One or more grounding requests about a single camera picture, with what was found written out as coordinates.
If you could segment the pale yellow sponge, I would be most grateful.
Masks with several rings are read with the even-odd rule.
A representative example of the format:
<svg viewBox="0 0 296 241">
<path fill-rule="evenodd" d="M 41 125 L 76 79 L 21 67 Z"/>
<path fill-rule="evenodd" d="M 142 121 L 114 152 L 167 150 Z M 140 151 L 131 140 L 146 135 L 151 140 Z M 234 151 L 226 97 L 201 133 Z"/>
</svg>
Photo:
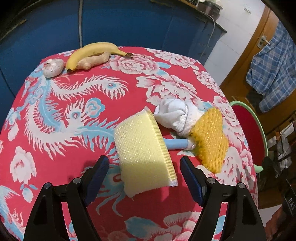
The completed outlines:
<svg viewBox="0 0 296 241">
<path fill-rule="evenodd" d="M 178 186 L 171 156 L 148 107 L 116 126 L 114 142 L 123 190 L 129 198 L 162 187 Z"/>
</svg>

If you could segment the blue kitchen cabinet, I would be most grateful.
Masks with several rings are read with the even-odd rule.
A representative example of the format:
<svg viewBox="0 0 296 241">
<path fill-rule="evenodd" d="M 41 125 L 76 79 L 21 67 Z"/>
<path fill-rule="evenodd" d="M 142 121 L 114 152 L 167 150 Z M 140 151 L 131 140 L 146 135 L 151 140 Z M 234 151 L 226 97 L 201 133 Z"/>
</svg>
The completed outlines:
<svg viewBox="0 0 296 241">
<path fill-rule="evenodd" d="M 1 1 L 1 120 L 30 71 L 47 56 L 111 42 L 205 63 L 225 33 L 181 1 Z"/>
</svg>

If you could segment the red basin green rim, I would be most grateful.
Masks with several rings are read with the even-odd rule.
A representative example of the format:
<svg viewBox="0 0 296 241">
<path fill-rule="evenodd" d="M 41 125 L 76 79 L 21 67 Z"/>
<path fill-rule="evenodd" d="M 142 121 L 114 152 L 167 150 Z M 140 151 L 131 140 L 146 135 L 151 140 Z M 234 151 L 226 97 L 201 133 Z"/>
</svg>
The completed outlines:
<svg viewBox="0 0 296 241">
<path fill-rule="evenodd" d="M 263 127 L 255 112 L 241 101 L 232 101 L 230 105 L 243 129 L 248 143 L 255 173 L 263 171 L 262 162 L 268 156 L 267 140 Z"/>
</svg>

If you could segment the red floral phoenix tablecloth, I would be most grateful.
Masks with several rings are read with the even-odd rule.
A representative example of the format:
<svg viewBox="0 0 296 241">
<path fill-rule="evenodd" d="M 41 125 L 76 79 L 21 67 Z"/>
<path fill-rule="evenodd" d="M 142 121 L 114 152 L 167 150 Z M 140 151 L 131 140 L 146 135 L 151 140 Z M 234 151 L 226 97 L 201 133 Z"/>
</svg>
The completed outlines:
<svg viewBox="0 0 296 241">
<path fill-rule="evenodd" d="M 187 240 L 201 213 L 180 172 L 184 151 L 172 151 L 178 186 L 126 196 L 114 147 L 117 124 L 162 99 L 190 101 L 199 110 L 213 106 L 223 116 L 229 148 L 222 184 L 247 185 L 258 199 L 251 152 L 236 115 L 218 84 L 190 57 L 161 50 L 125 47 L 119 56 L 89 71 L 47 79 L 46 59 L 25 79 L 1 129 L 1 221 L 22 240 L 34 202 L 46 182 L 69 183 L 100 156 L 110 168 L 89 214 L 103 240 Z"/>
</svg>

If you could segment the light blue tube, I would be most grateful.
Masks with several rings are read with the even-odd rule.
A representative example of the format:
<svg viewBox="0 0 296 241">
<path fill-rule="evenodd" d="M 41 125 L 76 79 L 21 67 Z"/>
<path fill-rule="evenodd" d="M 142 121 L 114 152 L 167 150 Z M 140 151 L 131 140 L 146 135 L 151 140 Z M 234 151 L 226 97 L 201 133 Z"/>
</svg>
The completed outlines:
<svg viewBox="0 0 296 241">
<path fill-rule="evenodd" d="M 168 150 L 193 150 L 196 147 L 195 142 L 190 138 L 163 138 L 163 140 Z"/>
</svg>

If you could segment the wooden door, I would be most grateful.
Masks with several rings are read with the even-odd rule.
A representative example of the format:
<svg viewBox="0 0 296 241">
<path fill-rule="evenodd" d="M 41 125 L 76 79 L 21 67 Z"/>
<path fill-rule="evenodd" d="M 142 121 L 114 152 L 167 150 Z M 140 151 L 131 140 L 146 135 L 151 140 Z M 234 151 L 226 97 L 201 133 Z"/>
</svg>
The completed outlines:
<svg viewBox="0 0 296 241">
<path fill-rule="evenodd" d="M 264 8 L 253 37 L 220 88 L 228 100 L 247 99 L 266 134 L 295 112 L 295 43 L 270 8 Z"/>
</svg>

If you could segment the blue plaid shirt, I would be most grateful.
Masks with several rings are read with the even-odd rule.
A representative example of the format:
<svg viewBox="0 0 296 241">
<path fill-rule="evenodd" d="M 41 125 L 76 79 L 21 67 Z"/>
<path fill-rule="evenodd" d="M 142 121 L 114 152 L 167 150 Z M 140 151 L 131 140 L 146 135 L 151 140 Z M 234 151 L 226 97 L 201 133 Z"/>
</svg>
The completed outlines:
<svg viewBox="0 0 296 241">
<path fill-rule="evenodd" d="M 295 90 L 295 43 L 282 22 L 278 22 L 270 46 L 254 55 L 246 81 L 263 99 L 258 104 L 266 113 Z"/>
</svg>

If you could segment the white knitted sock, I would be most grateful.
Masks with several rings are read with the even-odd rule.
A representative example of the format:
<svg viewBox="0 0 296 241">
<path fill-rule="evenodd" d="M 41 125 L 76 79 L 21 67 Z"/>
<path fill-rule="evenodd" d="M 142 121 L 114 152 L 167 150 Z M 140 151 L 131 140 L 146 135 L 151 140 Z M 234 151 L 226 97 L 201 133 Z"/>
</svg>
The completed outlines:
<svg viewBox="0 0 296 241">
<path fill-rule="evenodd" d="M 180 137 L 188 137 L 203 114 L 191 101 L 172 98 L 163 99 L 154 111 L 157 123 L 174 130 Z"/>
</svg>

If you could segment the white garlic bulb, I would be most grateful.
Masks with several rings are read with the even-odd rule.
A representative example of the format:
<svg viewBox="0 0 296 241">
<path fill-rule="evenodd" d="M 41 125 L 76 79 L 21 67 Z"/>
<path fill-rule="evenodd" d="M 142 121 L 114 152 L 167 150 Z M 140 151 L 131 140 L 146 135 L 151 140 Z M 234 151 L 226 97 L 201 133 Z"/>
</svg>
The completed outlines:
<svg viewBox="0 0 296 241">
<path fill-rule="evenodd" d="M 64 69 L 64 61 L 60 58 L 49 59 L 43 67 L 43 75 L 46 78 L 53 78 L 62 73 Z"/>
</svg>

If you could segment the ginger root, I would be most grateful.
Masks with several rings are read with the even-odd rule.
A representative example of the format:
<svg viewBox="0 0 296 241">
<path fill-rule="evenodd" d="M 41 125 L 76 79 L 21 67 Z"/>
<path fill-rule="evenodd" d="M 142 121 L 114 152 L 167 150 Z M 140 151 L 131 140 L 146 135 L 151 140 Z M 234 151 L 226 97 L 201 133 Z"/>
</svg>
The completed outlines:
<svg viewBox="0 0 296 241">
<path fill-rule="evenodd" d="M 104 52 L 101 55 L 89 56 L 89 57 L 83 58 L 77 63 L 76 69 L 89 70 L 92 67 L 104 64 L 109 61 L 110 55 L 111 55 L 110 52 Z"/>
</svg>

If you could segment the yellow banana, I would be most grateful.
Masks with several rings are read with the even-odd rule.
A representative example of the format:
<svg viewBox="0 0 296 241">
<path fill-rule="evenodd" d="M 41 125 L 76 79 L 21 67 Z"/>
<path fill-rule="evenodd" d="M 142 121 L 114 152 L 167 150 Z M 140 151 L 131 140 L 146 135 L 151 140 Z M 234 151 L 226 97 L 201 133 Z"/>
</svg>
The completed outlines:
<svg viewBox="0 0 296 241">
<path fill-rule="evenodd" d="M 110 42 L 97 42 L 85 45 L 82 48 L 79 48 L 75 52 L 70 55 L 68 58 L 65 68 L 67 71 L 74 71 L 76 70 L 77 63 L 86 58 L 91 56 L 97 56 L 103 54 L 104 52 L 110 52 L 112 55 L 119 55 L 126 58 L 132 58 L 133 54 L 128 52 L 123 52 L 119 50 L 118 46 Z"/>
</svg>

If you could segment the dark rice cooker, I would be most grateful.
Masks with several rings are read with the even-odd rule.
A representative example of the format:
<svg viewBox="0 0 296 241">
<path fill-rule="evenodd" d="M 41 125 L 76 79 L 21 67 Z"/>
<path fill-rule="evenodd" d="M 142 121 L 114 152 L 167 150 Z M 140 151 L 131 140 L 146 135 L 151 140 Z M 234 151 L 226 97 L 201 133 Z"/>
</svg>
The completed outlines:
<svg viewBox="0 0 296 241">
<path fill-rule="evenodd" d="M 197 4 L 197 10 L 211 16 L 214 21 L 218 20 L 222 9 L 220 1 L 198 1 Z"/>
</svg>

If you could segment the white electric kettle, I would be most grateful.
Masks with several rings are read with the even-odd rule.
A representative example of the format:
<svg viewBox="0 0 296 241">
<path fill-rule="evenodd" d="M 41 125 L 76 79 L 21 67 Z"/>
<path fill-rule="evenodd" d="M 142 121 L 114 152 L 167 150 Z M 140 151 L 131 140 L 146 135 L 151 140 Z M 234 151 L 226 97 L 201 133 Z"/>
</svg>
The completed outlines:
<svg viewBox="0 0 296 241">
<path fill-rule="evenodd" d="M 190 4 L 194 5 L 194 6 L 198 6 L 199 3 L 204 3 L 205 0 L 186 0 L 187 2 L 189 2 Z"/>
</svg>

